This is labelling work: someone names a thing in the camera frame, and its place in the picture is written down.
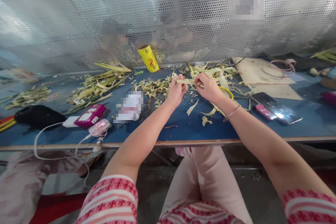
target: pink fabric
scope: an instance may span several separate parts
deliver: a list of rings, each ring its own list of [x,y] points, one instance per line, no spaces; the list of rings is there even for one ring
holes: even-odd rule
[[[252,224],[244,199],[220,146],[177,148],[184,156],[170,184],[161,217],[177,206],[194,201],[211,202]]]
[[[289,224],[336,223],[336,199],[313,191],[288,191],[283,205]],[[76,224],[137,223],[138,192],[123,175],[102,178],[88,193]],[[181,204],[165,212],[158,223],[243,224],[229,211],[203,201]]]

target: red and white striped sleeve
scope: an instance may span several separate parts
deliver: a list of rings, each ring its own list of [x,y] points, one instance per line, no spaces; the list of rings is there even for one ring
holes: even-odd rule
[[[326,194],[291,190],[283,195],[282,203],[289,224],[336,223],[336,199]]]
[[[87,194],[76,224],[136,223],[138,199],[131,178],[104,177]]]

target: blue table surface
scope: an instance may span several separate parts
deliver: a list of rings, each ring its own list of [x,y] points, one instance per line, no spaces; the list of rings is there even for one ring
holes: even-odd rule
[[[149,73],[146,69],[143,74],[133,76],[133,80],[127,80],[125,85],[121,86],[119,89],[115,90],[111,97],[104,100],[102,103],[108,102],[105,106],[111,110],[106,117],[112,122],[112,115],[116,110],[116,103],[120,103],[122,97],[125,93],[129,91],[134,84],[131,84],[134,80],[136,82],[143,79],[151,78],[157,80],[159,78],[165,78],[172,70],[170,68],[162,69],[156,73]],[[268,122],[266,121],[258,112],[253,111],[253,115],[259,120],[268,125],[276,133],[284,138],[307,138],[316,137],[318,140],[322,137],[334,137],[336,136],[336,107],[326,104],[320,99],[320,93],[323,91],[331,91],[328,88],[321,86],[318,82],[321,80],[320,77],[311,77],[307,74],[300,73],[304,76],[307,81],[298,82],[292,85],[292,88],[303,98],[303,100],[290,100],[290,99],[278,99],[284,105],[292,108],[298,114],[303,117],[303,120],[297,122],[293,125],[284,125],[278,120]],[[57,78],[46,78],[41,81],[41,83],[63,80],[57,83],[49,84],[48,87],[52,90],[52,94],[57,94],[58,96],[51,101],[44,101],[42,104],[46,105],[58,112],[65,112],[71,108],[70,104],[66,103],[66,100],[71,96],[71,91],[79,87],[82,80],[69,79],[71,76],[60,76]],[[0,97],[11,95],[13,93],[9,91],[24,91],[27,90],[30,85],[17,84],[13,85],[6,90],[0,91]],[[202,126],[202,116],[200,112],[208,113],[212,110],[212,105],[204,100],[200,95],[196,98],[191,98],[192,95],[186,94],[180,106],[174,111],[168,120],[166,127],[170,125],[176,125],[177,127],[171,127],[167,129],[162,129],[158,141],[166,142],[168,145],[174,145],[176,141],[187,141],[188,143],[200,143],[204,140],[233,140],[238,139],[238,135],[231,126],[230,122],[223,122],[223,116],[216,112],[211,118],[213,124],[207,123],[205,127]],[[191,112],[190,116],[186,114],[188,108],[193,105],[199,98],[198,105]],[[148,97],[145,96],[144,104],[147,104]],[[248,100],[237,99],[243,107],[248,107]],[[5,104],[0,105],[0,118],[5,116],[13,115],[18,109],[4,109]],[[73,115],[81,115],[85,110],[82,110]],[[145,120],[153,110],[148,110],[148,106],[144,106],[144,110],[140,115],[140,119],[136,122],[128,124],[114,125],[114,127],[109,130],[104,144],[116,144],[122,143],[133,130],[138,127],[138,125]],[[26,146],[26,148],[31,148],[34,144],[34,139],[38,134],[38,130],[28,131],[28,127],[25,125],[15,125],[10,129],[0,133],[0,147],[2,149],[10,149],[11,147]],[[88,131],[81,128],[64,128],[59,126],[51,131],[43,132],[38,140],[39,145],[44,146],[69,146],[73,148],[79,143],[86,135]],[[96,139],[90,138],[86,143],[95,143]]]

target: perforated metal screen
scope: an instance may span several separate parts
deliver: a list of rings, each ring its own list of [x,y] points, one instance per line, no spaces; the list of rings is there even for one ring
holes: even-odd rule
[[[0,0],[1,53],[36,73],[312,53],[334,43],[336,0]],[[113,26],[103,38],[105,24]]]

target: woman's left hand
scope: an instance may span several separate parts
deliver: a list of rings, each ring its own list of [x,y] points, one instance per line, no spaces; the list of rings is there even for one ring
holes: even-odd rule
[[[169,93],[167,97],[167,102],[171,103],[173,106],[178,107],[182,101],[183,95],[188,90],[186,84],[177,83],[178,79],[184,79],[182,74],[175,76],[170,84]]]

